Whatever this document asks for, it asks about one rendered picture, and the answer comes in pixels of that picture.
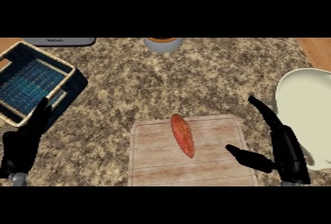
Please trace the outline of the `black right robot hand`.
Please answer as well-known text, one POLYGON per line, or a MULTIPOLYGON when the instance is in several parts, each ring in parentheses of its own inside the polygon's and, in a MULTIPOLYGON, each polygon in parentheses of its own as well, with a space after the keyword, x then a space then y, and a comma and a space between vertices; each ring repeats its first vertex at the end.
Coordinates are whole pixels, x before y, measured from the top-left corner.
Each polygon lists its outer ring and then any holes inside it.
POLYGON ((309 185, 310 177, 306 158, 295 133, 292 129, 282 124, 275 112, 252 95, 248 97, 248 102, 257 108, 270 128, 273 160, 255 152, 239 149, 230 144, 224 146, 224 149, 230 152, 238 163, 245 167, 264 173, 270 173, 272 170, 276 170, 281 182, 286 181, 309 185))

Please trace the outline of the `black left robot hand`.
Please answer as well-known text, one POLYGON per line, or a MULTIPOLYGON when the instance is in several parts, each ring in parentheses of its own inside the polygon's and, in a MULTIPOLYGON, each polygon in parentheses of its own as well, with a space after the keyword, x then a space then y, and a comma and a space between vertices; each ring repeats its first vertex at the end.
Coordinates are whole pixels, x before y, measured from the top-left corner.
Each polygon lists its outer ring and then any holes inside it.
POLYGON ((12 174, 19 172, 29 172, 50 113, 51 106, 44 97, 35 106, 26 125, 17 131, 7 131, 3 134, 4 155, 0 165, 0 179, 7 179, 12 174))

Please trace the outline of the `cream white pot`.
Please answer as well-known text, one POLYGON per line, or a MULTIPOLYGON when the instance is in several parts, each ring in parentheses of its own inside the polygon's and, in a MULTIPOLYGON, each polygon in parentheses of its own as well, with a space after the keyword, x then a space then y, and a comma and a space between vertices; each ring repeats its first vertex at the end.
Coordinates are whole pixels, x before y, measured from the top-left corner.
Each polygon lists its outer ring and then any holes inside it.
POLYGON ((295 133, 312 171, 331 169, 331 72, 298 68, 275 89, 276 114, 295 133))

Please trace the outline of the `pale wooden cutting board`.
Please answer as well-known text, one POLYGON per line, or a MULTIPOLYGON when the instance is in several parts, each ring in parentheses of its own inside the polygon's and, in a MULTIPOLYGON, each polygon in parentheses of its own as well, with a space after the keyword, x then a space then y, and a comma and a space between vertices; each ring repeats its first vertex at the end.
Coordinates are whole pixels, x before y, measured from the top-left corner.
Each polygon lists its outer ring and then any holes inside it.
POLYGON ((193 156, 177 145, 171 121, 136 122, 130 131, 130 186, 255 186, 254 170, 224 149, 244 149, 244 133, 233 115, 189 117, 193 156))

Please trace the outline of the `orange sweet potato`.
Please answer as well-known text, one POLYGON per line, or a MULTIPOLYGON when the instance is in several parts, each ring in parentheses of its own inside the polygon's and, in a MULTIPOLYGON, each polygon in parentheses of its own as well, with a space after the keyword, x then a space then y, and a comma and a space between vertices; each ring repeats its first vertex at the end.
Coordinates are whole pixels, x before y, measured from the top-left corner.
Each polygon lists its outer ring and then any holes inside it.
POLYGON ((171 115, 170 126, 177 145, 180 146, 180 150, 189 158, 193 158, 195 149, 192 141, 192 129, 179 114, 171 115))

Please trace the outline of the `wicker basket with blue lining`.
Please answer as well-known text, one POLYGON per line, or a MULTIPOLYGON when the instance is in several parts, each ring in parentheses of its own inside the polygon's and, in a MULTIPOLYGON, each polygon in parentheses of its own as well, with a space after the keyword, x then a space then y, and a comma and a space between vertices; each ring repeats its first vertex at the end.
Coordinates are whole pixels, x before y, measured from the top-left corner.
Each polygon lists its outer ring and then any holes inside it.
POLYGON ((59 57, 25 41, 0 53, 0 119, 19 128, 31 118, 37 104, 47 98, 50 127, 84 90, 88 81, 80 70, 59 57))

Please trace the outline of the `grey flat appliance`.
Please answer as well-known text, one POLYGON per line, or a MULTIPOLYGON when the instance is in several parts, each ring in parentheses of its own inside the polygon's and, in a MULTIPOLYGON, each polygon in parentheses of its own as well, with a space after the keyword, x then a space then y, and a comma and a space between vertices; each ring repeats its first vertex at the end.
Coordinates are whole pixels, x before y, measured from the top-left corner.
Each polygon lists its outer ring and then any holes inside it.
POLYGON ((81 47, 93 46, 94 38, 23 38, 23 41, 34 46, 53 47, 81 47))

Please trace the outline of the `grey cup with orange rim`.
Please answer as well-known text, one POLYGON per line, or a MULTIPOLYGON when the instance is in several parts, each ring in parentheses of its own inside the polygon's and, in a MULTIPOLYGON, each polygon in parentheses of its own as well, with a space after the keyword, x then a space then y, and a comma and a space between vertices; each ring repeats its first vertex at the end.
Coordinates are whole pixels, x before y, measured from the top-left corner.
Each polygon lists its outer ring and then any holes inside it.
POLYGON ((183 38, 145 38, 145 46, 155 53, 170 53, 182 46, 183 38))

